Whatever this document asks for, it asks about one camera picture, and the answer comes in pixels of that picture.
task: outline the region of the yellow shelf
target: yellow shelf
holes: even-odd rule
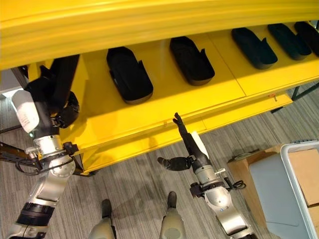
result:
[[[273,97],[263,97],[262,99],[253,100],[249,104],[230,107],[196,120],[185,120],[185,124],[189,132],[195,130],[198,133],[204,133],[292,102],[287,94],[277,95],[276,99],[277,101]],[[91,171],[178,141],[181,141],[181,138],[177,126],[172,125],[165,129],[112,143],[97,150],[87,151],[84,153],[82,160],[84,166],[83,174],[88,174]]]
[[[316,19],[318,0],[0,0],[0,70],[235,27]]]
[[[285,25],[296,34],[294,23]],[[315,54],[312,53],[301,61],[292,60],[270,34],[267,25],[249,29],[261,40],[266,37],[277,55],[278,61],[271,68],[254,68],[232,39],[231,30],[209,33],[210,39],[247,96],[282,91],[319,78],[319,57]]]
[[[260,32],[264,28],[259,26],[255,30]],[[81,54],[72,85],[80,103],[80,115],[73,125],[61,130],[62,141],[76,143],[80,149],[78,153],[83,153],[159,130],[163,131],[164,137],[168,134],[167,129],[173,126],[171,117],[176,111],[184,119],[196,121],[239,105],[249,107],[253,100],[282,92],[319,74],[319,58],[314,58],[313,54],[305,60],[292,61],[277,46],[274,49],[279,58],[276,64],[284,67],[274,65],[268,70],[257,70],[236,45],[229,45],[232,42],[229,31],[197,34],[190,38],[199,49],[205,48],[216,73],[214,78],[200,87],[189,85],[170,53],[169,39],[130,45],[128,47],[136,58],[143,61],[154,86],[153,96],[135,106],[125,104],[118,93],[106,64],[107,50]],[[40,64],[49,67],[51,62],[31,64],[30,79],[38,77]],[[240,70],[236,65],[245,69],[244,76],[236,74],[236,70]],[[229,122],[221,117],[220,121]]]
[[[169,40],[131,45],[129,48],[138,60],[143,60],[154,86],[152,97],[135,106],[124,103],[118,93],[106,64],[107,50],[82,54],[72,85],[79,99],[80,115],[73,125],[61,130],[61,139],[76,143],[83,152],[169,127],[176,111],[191,119],[245,97],[207,34],[190,38],[199,49],[205,48],[215,69],[214,78],[204,86],[188,84],[174,62]]]

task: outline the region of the cardboard box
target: cardboard box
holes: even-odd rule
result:
[[[231,174],[233,175],[234,179],[236,181],[243,180],[244,183],[246,184],[246,188],[242,190],[241,192],[257,224],[265,228],[267,228],[267,225],[266,225],[264,212],[260,204],[260,200],[255,188],[253,178],[249,171],[249,165],[261,159],[267,158],[271,155],[280,153],[281,147],[282,147],[282,144],[274,146],[266,150],[258,151],[238,161],[234,160],[227,163],[229,170]]]
[[[319,152],[316,149],[289,153],[289,159],[307,206],[319,203]]]
[[[317,236],[319,238],[319,206],[308,208],[308,211],[317,232]]]

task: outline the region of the sticker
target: sticker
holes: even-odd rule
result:
[[[24,131],[30,133],[40,122],[39,115],[30,92],[17,91],[11,100]]]
[[[39,124],[39,115],[33,102],[22,103],[17,108],[16,115],[24,131],[30,133]]]

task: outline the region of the robot leg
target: robot leg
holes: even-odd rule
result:
[[[102,202],[102,220],[96,224],[89,235],[89,239],[116,239],[115,227],[111,220],[111,202],[105,199]]]
[[[167,199],[167,215],[163,218],[159,239],[186,239],[183,219],[176,209],[176,193],[170,192]]]

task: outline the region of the black tray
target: black tray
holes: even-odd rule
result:
[[[139,104],[153,94],[153,85],[142,61],[126,47],[109,49],[106,56],[112,79],[127,104]]]
[[[319,56],[319,33],[310,24],[299,21],[295,23],[295,29],[300,37],[308,44],[315,55]]]
[[[300,35],[295,35],[286,25],[270,24],[268,29],[284,51],[294,60],[302,60],[311,54],[311,49]]]
[[[186,36],[172,38],[169,47],[184,77],[191,85],[204,85],[214,77],[215,72],[205,49],[199,51],[191,39]]]
[[[257,69],[267,69],[278,61],[277,56],[268,45],[266,38],[262,41],[249,29],[242,27],[231,31],[234,41]]]

